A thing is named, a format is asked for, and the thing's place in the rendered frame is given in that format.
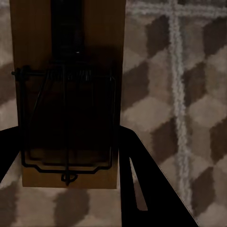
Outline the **mousetrap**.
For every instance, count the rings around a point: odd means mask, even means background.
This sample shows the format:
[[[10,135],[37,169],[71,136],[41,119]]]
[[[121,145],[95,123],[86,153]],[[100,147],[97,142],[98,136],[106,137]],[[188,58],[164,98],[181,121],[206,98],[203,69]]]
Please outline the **mousetrap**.
[[[117,189],[126,0],[9,0],[23,187]]]

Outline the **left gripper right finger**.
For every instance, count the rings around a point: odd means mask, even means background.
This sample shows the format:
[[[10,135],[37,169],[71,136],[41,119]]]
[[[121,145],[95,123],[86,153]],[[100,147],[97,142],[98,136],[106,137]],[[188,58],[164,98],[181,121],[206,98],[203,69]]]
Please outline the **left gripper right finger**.
[[[137,207],[132,160],[148,211]],[[122,227],[199,227],[137,134],[119,127]]]

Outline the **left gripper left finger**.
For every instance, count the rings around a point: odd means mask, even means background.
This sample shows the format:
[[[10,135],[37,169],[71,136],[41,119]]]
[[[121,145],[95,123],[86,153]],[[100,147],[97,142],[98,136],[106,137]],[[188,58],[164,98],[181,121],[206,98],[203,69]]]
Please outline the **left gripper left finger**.
[[[19,132],[16,127],[0,131],[0,182],[20,151]]]

